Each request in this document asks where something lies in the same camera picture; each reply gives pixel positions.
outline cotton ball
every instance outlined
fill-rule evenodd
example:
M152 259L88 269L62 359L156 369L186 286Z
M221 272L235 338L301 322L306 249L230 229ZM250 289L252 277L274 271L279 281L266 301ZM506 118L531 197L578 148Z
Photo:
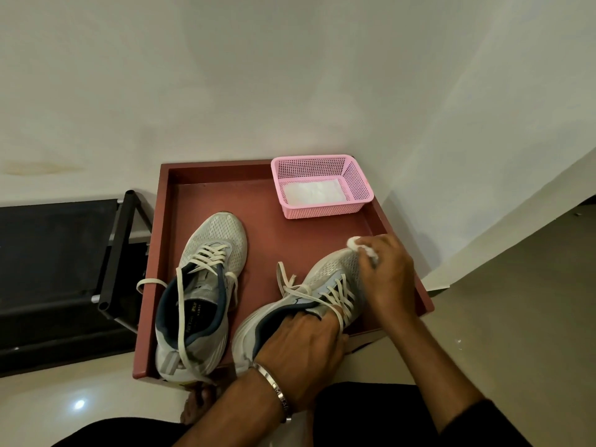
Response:
M358 252L358 248L364 248L364 250L366 251L367 255L372 258L373 260L378 260L378 255L377 253L374 251L373 248L363 245L363 244L356 244L356 240L358 240L360 237L352 237L350 239L347 240L347 247L350 248L352 251L354 251L355 253Z

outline gray sneaker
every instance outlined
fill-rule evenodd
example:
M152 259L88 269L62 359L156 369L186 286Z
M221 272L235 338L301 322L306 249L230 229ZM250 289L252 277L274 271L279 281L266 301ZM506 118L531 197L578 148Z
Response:
M254 311L238 327L232 341L236 374L245 372L264 343L287 315L300 311L322 318L333 310L340 323L340 334L362 312L364 293L360 288L358 255L342 249L321 259L312 267L302 284L296 276L287 278L284 264L277 264L277 282L283 298Z
M209 217L188 240L156 313L156 366L165 380L210 382L207 375L226 348L227 313L231 300L238 303L238 275L246 255L242 223L225 211Z

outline hand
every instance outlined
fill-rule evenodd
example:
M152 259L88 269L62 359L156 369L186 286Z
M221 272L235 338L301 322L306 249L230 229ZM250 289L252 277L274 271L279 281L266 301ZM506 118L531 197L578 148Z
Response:
M413 261L398 238L384 234L361 237L355 243L369 246L378 255L373 268L364 248L359 248L360 278L381 324L385 327L403 317L416 317Z
M255 361L271 373L293 411L306 409L335 375L348 337L338 333L333 311L322 320L299 312L287 316L257 354Z

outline silver bracelet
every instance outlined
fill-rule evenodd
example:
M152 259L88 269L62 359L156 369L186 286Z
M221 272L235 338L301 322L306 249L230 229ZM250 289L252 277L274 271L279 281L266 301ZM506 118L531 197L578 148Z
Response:
M250 367L254 368L255 370L257 370L257 372L259 372L261 375L263 375L264 379L266 379L269 382L269 384L271 384L271 387L273 387L273 390L277 394L277 398L279 398L279 401L281 402L281 406L284 408L284 413L286 414L286 419L282 420L281 423L286 423L286 422L291 421L292 420L292 411L290 409L290 404L286 400L286 397L284 397L284 393L281 391L281 389L279 388L279 386L277 385L277 383L275 382L275 380L273 379L271 374L269 372L267 372L267 370L265 368L263 368L263 366L257 364L256 362L253 362L252 364L250 364Z

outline shoelace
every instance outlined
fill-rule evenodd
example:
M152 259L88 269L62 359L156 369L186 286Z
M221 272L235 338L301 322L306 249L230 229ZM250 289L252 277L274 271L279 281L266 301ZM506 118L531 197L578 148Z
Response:
M286 268L284 267L283 262L277 263L277 285L279 286L279 291L281 294L284 296L287 293L298 298L306 298L331 308L339 320L339 335L341 335L344 325L349 322L350 317L352 316L352 310L354 309L354 304L352 301L355 299L354 293L350 291L349 286L347 285L346 275L342 273L341 280L335 279L336 285L333 287L328 285L328 291L326 293L319 292L318 295L326 298L326 301L322 300L319 296L313 295L312 289L309 287L309 285L294 285L295 279L296 275L292 275L291 278L288 279ZM335 308L335 306L339 306L341 308L343 316L339 310Z
M198 273L200 270L207 270L208 272L213 273L217 276L218 272L214 270L213 267L224 262L225 248L227 248L225 244L216 247L208 245L203 246L203 248L200 249L197 254L191 255L190 260L188 262L194 263L195 265L197 265L197 268L190 270L188 273ZM225 273L224 276L232 278L233 280L233 309L235 309L238 306L238 277L231 271ZM139 293L142 293L139 287L143 284L161 284L164 287L168 286L165 282L163 282L160 279L146 278L140 280L137 283L137 290ZM186 322L184 314L184 285L182 267L176 268L176 284L178 287L178 354L180 355L180 360L182 360L184 367L187 370L190 370L192 375L194 375L199 381L212 383L212 381L209 378L203 376L200 372L198 372L197 369L194 368L190 358L188 357L186 345L184 345L184 326L186 325Z

